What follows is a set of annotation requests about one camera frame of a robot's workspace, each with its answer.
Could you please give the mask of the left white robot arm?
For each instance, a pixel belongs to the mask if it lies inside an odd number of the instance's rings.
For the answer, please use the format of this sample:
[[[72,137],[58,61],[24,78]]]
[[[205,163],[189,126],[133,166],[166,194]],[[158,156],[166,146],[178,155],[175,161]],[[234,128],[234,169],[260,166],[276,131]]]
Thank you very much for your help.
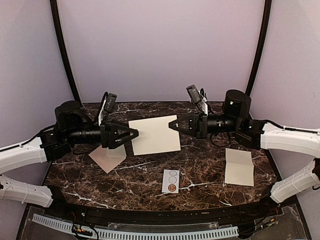
[[[58,187],[33,185],[4,174],[28,165],[59,160],[76,145],[99,144],[102,148],[116,149],[138,137],[139,132],[117,120],[91,120],[75,100],[62,103],[54,113],[54,125],[25,142],[1,148],[0,198],[51,208],[58,217],[67,218],[71,208]]]

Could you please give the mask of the pink envelope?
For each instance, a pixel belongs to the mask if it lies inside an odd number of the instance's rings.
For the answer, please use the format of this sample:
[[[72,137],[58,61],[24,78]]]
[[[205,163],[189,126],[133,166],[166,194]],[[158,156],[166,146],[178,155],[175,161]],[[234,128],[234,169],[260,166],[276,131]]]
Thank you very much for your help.
[[[99,146],[89,154],[89,157],[108,174],[126,159],[127,154],[124,145],[115,149]]]

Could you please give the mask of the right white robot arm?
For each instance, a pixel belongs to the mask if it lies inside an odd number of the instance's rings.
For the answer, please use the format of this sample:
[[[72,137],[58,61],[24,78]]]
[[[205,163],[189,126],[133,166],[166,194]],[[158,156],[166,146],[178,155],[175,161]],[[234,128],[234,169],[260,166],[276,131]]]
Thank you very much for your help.
[[[271,120],[256,120],[249,116],[251,98],[244,92],[230,89],[225,94],[222,114],[200,113],[180,116],[171,121],[170,129],[196,139],[208,135],[232,133],[235,140],[250,149],[284,150],[306,154],[313,160],[303,169],[269,186],[255,205],[255,213],[266,217],[275,204],[305,191],[320,187],[320,131],[279,125]]]

